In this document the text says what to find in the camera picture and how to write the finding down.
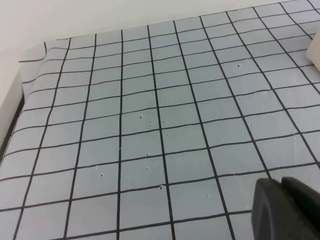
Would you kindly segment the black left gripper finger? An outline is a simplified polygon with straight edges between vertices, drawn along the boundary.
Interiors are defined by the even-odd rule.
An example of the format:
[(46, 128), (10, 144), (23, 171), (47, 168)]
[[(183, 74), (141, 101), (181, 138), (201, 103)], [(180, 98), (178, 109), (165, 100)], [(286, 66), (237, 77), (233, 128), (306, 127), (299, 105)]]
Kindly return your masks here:
[(318, 240), (320, 193), (294, 177), (259, 178), (251, 224), (256, 240)]

